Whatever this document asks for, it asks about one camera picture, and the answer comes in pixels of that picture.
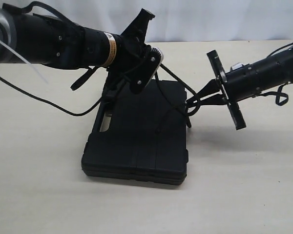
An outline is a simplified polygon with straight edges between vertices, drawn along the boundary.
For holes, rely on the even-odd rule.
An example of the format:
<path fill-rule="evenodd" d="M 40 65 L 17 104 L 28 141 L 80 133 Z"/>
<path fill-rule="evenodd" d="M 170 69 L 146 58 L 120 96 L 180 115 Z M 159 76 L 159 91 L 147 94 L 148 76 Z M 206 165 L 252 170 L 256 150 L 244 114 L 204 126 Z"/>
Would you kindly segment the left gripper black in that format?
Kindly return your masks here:
<path fill-rule="evenodd" d="M 121 80 L 129 82 L 128 73 L 139 65 L 151 50 L 145 43 L 149 22 L 155 18 L 150 11 L 142 8 L 133 21 L 120 34 L 73 25 L 77 55 L 77 68 L 87 71 L 72 85 L 79 89 L 99 69 L 108 72 L 106 84 L 113 89 Z"/>

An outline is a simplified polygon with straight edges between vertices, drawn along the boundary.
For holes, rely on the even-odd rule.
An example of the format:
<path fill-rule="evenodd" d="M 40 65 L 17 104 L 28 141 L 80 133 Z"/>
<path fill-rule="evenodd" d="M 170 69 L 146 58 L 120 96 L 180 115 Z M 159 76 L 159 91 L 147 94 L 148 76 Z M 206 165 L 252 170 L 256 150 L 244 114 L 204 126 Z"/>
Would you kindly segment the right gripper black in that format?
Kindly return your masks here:
<path fill-rule="evenodd" d="M 213 72 L 215 74 L 215 79 L 211 79 L 198 93 L 200 106 L 207 105 L 227 105 L 232 120 L 234 122 L 236 130 L 241 130 L 246 128 L 246 123 L 243 118 L 242 112 L 236 100 L 233 99 L 231 95 L 227 93 L 225 83 L 227 82 L 227 77 L 220 61 L 218 53 L 216 50 L 212 50 L 207 53 L 209 62 L 212 66 Z M 197 104 L 197 99 L 195 96 L 187 100 L 187 109 L 194 108 Z"/>

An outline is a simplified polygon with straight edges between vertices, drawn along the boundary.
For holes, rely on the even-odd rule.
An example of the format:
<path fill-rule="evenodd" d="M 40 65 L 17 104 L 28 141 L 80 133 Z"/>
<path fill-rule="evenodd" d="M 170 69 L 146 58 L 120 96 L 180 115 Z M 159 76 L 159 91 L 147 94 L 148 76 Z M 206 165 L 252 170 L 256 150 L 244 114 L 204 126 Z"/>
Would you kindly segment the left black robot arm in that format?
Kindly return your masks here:
<path fill-rule="evenodd" d="M 80 88 L 99 68 L 105 68 L 104 89 L 120 82 L 141 92 L 156 75 L 163 53 L 145 42 L 154 15 L 142 9 L 121 34 L 81 26 L 53 7 L 33 1 L 20 8 L 0 7 L 0 63 L 41 64 L 54 69 L 85 69 L 71 89 Z"/>

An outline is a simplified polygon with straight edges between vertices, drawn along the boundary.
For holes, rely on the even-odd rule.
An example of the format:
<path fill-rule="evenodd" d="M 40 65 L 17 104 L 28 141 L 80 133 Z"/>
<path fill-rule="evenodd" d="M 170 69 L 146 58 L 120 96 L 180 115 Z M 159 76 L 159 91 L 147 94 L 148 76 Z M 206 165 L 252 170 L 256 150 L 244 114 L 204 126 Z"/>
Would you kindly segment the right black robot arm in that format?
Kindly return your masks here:
<path fill-rule="evenodd" d="M 285 105 L 289 96 L 282 89 L 293 84 L 293 42 L 271 52 L 253 64 L 238 63 L 225 72 L 215 50 L 207 54 L 215 78 L 187 100 L 187 107 L 226 105 L 236 130 L 246 127 L 238 102 L 255 97 L 275 96 L 275 104 Z"/>

